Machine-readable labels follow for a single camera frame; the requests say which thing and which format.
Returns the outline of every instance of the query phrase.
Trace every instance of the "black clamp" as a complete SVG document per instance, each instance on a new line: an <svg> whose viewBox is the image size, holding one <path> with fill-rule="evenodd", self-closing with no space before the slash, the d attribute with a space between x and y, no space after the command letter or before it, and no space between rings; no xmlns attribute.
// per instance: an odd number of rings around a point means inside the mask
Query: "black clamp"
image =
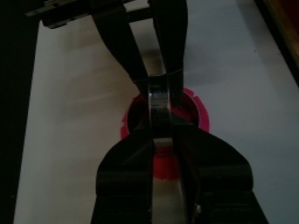
<svg viewBox="0 0 299 224"><path fill-rule="evenodd" d="M97 168L97 198L92 224L152 222L153 155L172 146L181 172L185 222L265 224L248 161L231 145L171 113L183 96L185 0L148 0L149 7L127 11L121 0L32 0L28 16L49 28L89 15L99 34L148 102L148 116L107 153ZM165 74L148 75L131 22L153 18Z"/></svg>

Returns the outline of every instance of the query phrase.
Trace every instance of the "white surface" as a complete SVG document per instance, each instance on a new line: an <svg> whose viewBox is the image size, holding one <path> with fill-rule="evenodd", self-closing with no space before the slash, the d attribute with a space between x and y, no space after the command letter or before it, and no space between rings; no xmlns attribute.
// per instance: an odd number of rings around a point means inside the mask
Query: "white surface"
<svg viewBox="0 0 299 224"><path fill-rule="evenodd" d="M185 87L205 104L209 132L232 144L252 166L256 198L269 223L293 224L295 81L253 1L188 0L188 8ZM151 20L135 23L133 30L148 71L159 73ZM41 26L15 224L89 223L99 162L119 141L121 116L135 95L91 17L56 30ZM183 223L176 184L155 181L153 192L153 223ZM159 212L164 207L168 213Z"/></svg>

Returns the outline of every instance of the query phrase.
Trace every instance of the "dark background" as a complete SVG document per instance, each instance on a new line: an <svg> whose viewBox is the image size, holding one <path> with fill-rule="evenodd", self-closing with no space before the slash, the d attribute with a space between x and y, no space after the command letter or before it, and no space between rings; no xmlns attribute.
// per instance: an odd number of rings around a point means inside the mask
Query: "dark background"
<svg viewBox="0 0 299 224"><path fill-rule="evenodd" d="M0 223L13 223L39 21L0 3Z"/></svg>

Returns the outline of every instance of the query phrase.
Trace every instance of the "red object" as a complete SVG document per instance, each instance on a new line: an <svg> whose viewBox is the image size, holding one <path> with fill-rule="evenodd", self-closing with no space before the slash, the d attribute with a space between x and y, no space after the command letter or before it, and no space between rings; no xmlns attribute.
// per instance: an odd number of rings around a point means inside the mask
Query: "red object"
<svg viewBox="0 0 299 224"><path fill-rule="evenodd" d="M129 130L140 121L140 117L145 116L147 105L141 96L139 95L129 106L123 118L123 127L120 129L121 139L129 134ZM200 129L209 132L209 117L207 109L201 103L199 96L185 88L183 90L181 106L172 108L172 113L192 122ZM177 179L180 177L179 161L173 150L167 147L156 149L153 155L153 176L157 179Z"/></svg>

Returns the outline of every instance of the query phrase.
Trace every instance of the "pink object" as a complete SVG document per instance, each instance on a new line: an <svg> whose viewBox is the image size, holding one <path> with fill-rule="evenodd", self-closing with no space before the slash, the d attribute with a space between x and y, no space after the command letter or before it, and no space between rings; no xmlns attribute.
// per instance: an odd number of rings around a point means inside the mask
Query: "pink object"
<svg viewBox="0 0 299 224"><path fill-rule="evenodd" d="M121 139L129 134L129 129L137 125L140 118L147 115L147 102L139 95L131 103L123 118L120 129ZM209 116L199 96L188 89L183 89L181 106L172 107L172 113L192 122L199 128L209 132ZM180 177L179 161L173 150L165 147L156 149L153 155L153 176L157 179L177 179Z"/></svg>

